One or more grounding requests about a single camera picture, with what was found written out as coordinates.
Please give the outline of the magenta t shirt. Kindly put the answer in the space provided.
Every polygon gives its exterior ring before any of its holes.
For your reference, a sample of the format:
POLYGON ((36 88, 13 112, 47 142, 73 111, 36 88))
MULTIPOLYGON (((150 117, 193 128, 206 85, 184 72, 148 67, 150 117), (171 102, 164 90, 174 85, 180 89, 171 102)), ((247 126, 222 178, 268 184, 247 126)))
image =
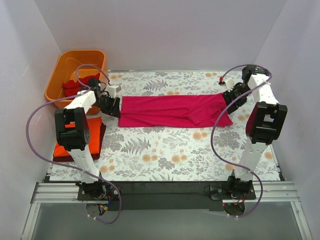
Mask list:
POLYGON ((118 126, 122 128, 207 128, 233 124, 221 93, 207 95, 124 96, 118 126))

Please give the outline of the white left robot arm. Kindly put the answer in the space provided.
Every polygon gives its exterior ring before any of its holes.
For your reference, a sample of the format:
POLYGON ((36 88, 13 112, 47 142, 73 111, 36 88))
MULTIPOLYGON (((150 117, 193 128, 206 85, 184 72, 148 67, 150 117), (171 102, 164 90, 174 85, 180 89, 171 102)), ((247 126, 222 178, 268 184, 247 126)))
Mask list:
POLYGON ((103 94, 101 82, 91 78, 88 87, 81 89, 70 104, 54 113, 57 143, 64 147, 76 167, 83 171, 78 186, 84 194, 95 200, 103 199, 107 190, 105 184, 96 178, 100 176, 100 171, 89 149, 91 137, 86 113, 92 106, 97 106, 102 113, 120 118, 120 98, 117 96, 120 90, 119 85, 110 85, 106 88, 106 94, 103 94))

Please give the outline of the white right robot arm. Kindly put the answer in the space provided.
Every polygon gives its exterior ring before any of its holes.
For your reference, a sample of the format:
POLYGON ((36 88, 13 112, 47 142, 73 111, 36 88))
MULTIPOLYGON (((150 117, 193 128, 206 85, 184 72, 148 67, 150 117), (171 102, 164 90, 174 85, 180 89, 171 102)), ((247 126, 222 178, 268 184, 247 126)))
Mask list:
POLYGON ((233 83, 223 76, 219 80, 227 87, 222 97, 228 114, 243 106, 249 94, 255 101, 245 126, 244 152, 227 179, 226 192, 232 199, 245 197, 253 191, 253 172, 267 147, 279 138, 288 112, 287 106, 280 104, 273 94, 269 70, 254 64, 244 64, 241 68, 241 82, 233 83))

